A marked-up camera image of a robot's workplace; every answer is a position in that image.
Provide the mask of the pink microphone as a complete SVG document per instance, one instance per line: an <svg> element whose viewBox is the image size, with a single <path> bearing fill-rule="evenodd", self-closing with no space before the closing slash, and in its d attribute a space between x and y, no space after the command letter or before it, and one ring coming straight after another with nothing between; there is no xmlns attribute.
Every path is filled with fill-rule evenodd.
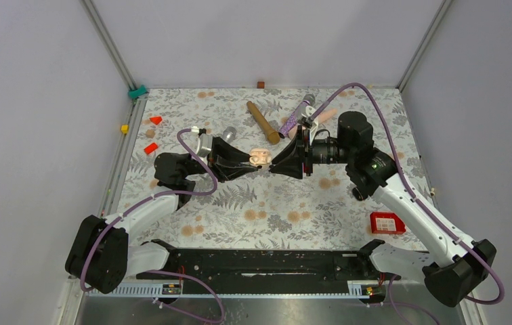
<svg viewBox="0 0 512 325"><path fill-rule="evenodd" d="M318 124L324 124L326 121L329 121L332 117L334 117L338 113L336 108L330 110L324 110L317 117Z"/></svg>

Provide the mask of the beige charging case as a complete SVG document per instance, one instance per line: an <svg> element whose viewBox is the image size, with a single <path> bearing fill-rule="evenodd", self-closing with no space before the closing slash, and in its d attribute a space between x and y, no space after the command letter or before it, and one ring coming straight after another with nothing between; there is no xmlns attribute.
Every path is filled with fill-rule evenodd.
<svg viewBox="0 0 512 325"><path fill-rule="evenodd" d="M272 153L265 148L253 148L249 152L249 163L255 167L270 165Z"/></svg>

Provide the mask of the teal corner clip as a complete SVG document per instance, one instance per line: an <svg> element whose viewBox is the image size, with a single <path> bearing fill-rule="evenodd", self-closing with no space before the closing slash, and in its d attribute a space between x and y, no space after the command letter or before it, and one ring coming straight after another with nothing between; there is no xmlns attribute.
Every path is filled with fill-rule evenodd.
<svg viewBox="0 0 512 325"><path fill-rule="evenodd" d="M136 100L146 93L148 93L147 87L145 85L140 85L138 88L128 91L127 95L131 100Z"/></svg>

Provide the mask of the red box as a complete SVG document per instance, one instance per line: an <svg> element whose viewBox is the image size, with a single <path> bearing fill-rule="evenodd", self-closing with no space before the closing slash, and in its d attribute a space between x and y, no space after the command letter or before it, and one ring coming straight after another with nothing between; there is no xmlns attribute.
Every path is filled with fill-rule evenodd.
<svg viewBox="0 0 512 325"><path fill-rule="evenodd" d="M370 229L373 234L402 235L406 225L395 213L376 211L370 214Z"/></svg>

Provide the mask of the beige small block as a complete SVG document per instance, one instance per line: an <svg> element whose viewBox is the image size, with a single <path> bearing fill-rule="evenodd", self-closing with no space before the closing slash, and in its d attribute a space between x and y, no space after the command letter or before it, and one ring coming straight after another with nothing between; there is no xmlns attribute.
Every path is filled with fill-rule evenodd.
<svg viewBox="0 0 512 325"><path fill-rule="evenodd" d="M152 138L154 138L154 136L155 136L155 131L154 131L153 129L149 129L149 130L147 130L147 131L145 132L145 136L146 136L147 138L152 139Z"/></svg>

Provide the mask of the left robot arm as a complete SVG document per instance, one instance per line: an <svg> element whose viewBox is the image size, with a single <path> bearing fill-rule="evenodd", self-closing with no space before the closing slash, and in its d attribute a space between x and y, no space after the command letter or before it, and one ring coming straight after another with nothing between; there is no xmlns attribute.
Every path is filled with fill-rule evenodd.
<svg viewBox="0 0 512 325"><path fill-rule="evenodd" d="M154 161L157 187L151 195L121 213L82 220L65 262L65 270L81 281L85 292L112 292L127 276L154 270L162 278L179 269L177 257L165 244L131 241L148 226L182 208L193 196L210 196L219 182L232 181L258 171L272 161L269 150L242 152L221 137L200 136L186 153L163 152Z"/></svg>

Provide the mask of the gold microphone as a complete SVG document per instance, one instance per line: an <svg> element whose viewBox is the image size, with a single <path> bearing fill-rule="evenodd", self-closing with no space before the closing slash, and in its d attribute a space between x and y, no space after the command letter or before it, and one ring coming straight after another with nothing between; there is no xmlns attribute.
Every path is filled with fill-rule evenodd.
<svg viewBox="0 0 512 325"><path fill-rule="evenodd" d="M258 107L256 107L253 102L248 101L247 109L255 122L259 125L267 141L272 145L278 144L281 140L279 133L269 124L268 120L262 115Z"/></svg>

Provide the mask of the silver microphone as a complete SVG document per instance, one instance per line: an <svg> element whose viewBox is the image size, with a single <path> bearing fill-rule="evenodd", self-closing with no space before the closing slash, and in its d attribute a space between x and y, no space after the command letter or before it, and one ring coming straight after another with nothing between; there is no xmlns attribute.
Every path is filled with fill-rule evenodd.
<svg viewBox="0 0 512 325"><path fill-rule="evenodd" d="M225 142L230 143L236 139L236 134L237 130L234 127L227 127L221 137Z"/></svg>

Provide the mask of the floral table mat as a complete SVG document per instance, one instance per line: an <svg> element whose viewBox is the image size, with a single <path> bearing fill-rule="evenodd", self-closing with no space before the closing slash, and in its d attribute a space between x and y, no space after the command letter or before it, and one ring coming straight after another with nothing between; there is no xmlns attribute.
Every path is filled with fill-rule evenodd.
<svg viewBox="0 0 512 325"><path fill-rule="evenodd" d="M153 89L148 94L124 180L118 210L125 211L149 196L157 186L154 159L163 152L183 152L177 132L197 126L211 135L227 127L237 130L233 145L248 152L267 148L279 153L284 139L272 145L247 110L253 102L273 128L283 125L306 94L321 104L330 100L338 113L354 110L373 125L378 149L395 147L401 166L414 187L428 196L430 189L419 152L397 89L366 91L334 89ZM161 116L154 125L151 116ZM154 138L145 136L149 129ZM151 143L158 150L147 156ZM180 210L161 217L134 238L137 244L161 239L187 248L334 249L354 250L375 238L370 214L383 211L373 200L357 201L342 165L314 167L301 180L275 175L267 169L221 183L210 196L194 196Z"/></svg>

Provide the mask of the red triangle block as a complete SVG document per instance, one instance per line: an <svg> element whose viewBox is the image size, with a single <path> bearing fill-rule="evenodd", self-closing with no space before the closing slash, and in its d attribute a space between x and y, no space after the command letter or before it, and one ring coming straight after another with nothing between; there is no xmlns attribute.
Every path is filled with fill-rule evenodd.
<svg viewBox="0 0 512 325"><path fill-rule="evenodd" d="M149 121L154 125L159 125L160 123L162 123L163 118L161 116L151 116L149 118Z"/></svg>

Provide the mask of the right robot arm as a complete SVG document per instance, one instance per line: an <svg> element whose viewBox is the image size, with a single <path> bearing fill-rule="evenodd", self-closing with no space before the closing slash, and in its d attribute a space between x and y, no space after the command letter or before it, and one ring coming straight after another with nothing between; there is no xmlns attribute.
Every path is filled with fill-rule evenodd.
<svg viewBox="0 0 512 325"><path fill-rule="evenodd" d="M398 171L395 160L375 147L372 137L373 127L360 112L339 116L336 137L316 139L312 130L298 127L289 145L272 159L270 172L302 179L312 174L314 165L344 164L355 185L354 197L384 204L426 248L420 253L373 240L361 249L360 275L373 279L383 272L414 280L440 303L455 307L488 277L496 248L450 223Z"/></svg>

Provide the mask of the purple glitter microphone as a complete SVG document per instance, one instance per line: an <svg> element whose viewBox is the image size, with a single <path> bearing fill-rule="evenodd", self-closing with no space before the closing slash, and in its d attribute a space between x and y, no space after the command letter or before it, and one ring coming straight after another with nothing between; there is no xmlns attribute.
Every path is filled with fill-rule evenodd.
<svg viewBox="0 0 512 325"><path fill-rule="evenodd" d="M302 101L297 105L296 109L293 110L291 115L279 129L278 134L281 139L288 137L289 131L297 125L297 121L301 116L301 111L305 110L307 106L313 106L315 101L316 98L313 94L308 93L303 97Z"/></svg>

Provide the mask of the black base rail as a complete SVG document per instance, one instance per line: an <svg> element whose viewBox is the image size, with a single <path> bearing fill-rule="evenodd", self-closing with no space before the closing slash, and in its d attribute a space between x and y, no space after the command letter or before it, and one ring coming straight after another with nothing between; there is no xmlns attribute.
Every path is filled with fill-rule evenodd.
<svg viewBox="0 0 512 325"><path fill-rule="evenodd" d="M349 281L380 284L391 273L378 272L358 251L268 251L257 249L176 248L169 252L166 272L182 272L186 294L339 294Z"/></svg>

